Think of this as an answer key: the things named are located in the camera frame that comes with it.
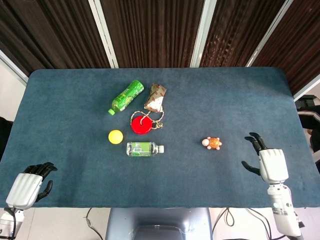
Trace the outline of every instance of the toy turtle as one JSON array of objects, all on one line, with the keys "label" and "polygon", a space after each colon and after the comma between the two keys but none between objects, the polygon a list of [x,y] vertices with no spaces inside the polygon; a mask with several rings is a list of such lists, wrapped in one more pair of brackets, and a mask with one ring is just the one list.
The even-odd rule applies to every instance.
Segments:
[{"label": "toy turtle", "polygon": [[219,137],[210,137],[202,140],[202,145],[205,146],[207,149],[220,149],[220,146],[222,145],[222,142],[220,142]]}]

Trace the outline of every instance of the chair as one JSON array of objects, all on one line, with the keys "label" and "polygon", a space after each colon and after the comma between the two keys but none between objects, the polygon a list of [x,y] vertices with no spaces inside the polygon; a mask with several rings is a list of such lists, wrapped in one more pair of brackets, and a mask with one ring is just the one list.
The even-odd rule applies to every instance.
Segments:
[{"label": "chair", "polygon": [[106,240],[212,240],[208,208],[112,208]]}]

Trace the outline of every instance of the floor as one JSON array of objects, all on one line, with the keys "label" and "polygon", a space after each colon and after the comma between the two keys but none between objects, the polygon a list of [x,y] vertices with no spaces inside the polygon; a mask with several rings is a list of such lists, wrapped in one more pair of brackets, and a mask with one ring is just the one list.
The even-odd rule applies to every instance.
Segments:
[{"label": "floor", "polygon": [[[100,240],[98,235],[87,226],[84,218],[88,208],[41,207],[25,211],[25,219],[16,240]],[[255,208],[270,222],[272,238],[278,233],[271,208]],[[210,208],[212,225],[222,208]],[[306,240],[319,240],[320,207],[296,208],[296,213],[305,224],[301,232]],[[244,208],[231,208],[234,226],[227,226],[224,219],[216,225],[214,240],[243,238],[248,240],[267,240],[263,224],[251,216]],[[106,236],[110,208],[93,208],[89,214],[91,225]]]}]

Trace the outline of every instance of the yellow ball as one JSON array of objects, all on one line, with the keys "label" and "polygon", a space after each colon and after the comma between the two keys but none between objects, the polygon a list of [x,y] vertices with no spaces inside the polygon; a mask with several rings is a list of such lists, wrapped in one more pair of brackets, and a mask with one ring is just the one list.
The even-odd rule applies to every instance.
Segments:
[{"label": "yellow ball", "polygon": [[121,141],[124,139],[124,135],[122,134],[121,131],[119,130],[112,130],[110,133],[109,133],[109,141],[110,143],[112,144],[119,144],[121,143]]}]

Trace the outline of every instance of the bottle cap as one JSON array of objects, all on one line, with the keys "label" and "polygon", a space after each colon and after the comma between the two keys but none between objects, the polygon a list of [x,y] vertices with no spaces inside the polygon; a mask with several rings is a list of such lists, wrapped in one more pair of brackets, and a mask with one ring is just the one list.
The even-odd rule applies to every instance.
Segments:
[{"label": "bottle cap", "polygon": [[116,112],[112,108],[110,108],[108,110],[108,113],[113,116],[113,115],[115,115]]},{"label": "bottle cap", "polygon": [[163,154],[164,152],[165,152],[165,146],[160,145],[160,146],[159,146],[159,153],[160,153],[160,154]]},{"label": "bottle cap", "polygon": [[148,116],[146,116],[140,124],[140,121],[143,117],[144,116],[137,116],[132,120],[131,123],[132,131],[139,135],[149,133],[152,128],[152,120]]}]

